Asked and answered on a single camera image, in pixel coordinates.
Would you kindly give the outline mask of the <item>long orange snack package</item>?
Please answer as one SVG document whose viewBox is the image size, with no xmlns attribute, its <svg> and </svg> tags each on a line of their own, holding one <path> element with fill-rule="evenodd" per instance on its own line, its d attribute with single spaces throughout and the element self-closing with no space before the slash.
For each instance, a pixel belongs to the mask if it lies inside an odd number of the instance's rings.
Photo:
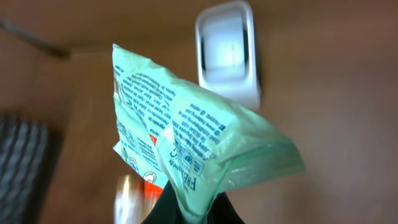
<svg viewBox="0 0 398 224">
<path fill-rule="evenodd" d="M 150 214 L 163 189 L 133 175 L 122 176 L 116 186 L 114 224 L 140 224 Z"/>
</svg>

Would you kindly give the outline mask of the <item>teal snack packet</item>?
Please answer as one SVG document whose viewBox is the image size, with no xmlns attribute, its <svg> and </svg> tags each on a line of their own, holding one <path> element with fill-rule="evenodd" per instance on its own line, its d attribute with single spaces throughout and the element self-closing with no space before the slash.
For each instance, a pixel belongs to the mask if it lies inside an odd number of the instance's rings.
<svg viewBox="0 0 398 224">
<path fill-rule="evenodd" d="M 188 223 L 217 195 L 301 172 L 295 144 L 251 110 L 113 45 L 114 150 L 143 179 L 170 184 Z"/>
</svg>

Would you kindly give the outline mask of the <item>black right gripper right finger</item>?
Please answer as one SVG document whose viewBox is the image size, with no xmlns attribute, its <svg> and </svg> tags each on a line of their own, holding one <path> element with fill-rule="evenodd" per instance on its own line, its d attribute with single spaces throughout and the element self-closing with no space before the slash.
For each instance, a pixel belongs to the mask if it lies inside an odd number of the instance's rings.
<svg viewBox="0 0 398 224">
<path fill-rule="evenodd" d="M 206 220 L 207 224 L 244 224 L 226 193 L 215 198 Z"/>
</svg>

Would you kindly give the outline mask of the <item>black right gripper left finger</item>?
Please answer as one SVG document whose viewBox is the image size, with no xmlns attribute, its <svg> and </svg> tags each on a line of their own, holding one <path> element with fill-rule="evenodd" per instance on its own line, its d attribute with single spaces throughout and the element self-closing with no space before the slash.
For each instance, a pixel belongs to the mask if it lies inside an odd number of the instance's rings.
<svg viewBox="0 0 398 224">
<path fill-rule="evenodd" d="M 184 224 L 177 196 L 170 182 L 167 182 L 152 211 L 142 224 Z"/>
</svg>

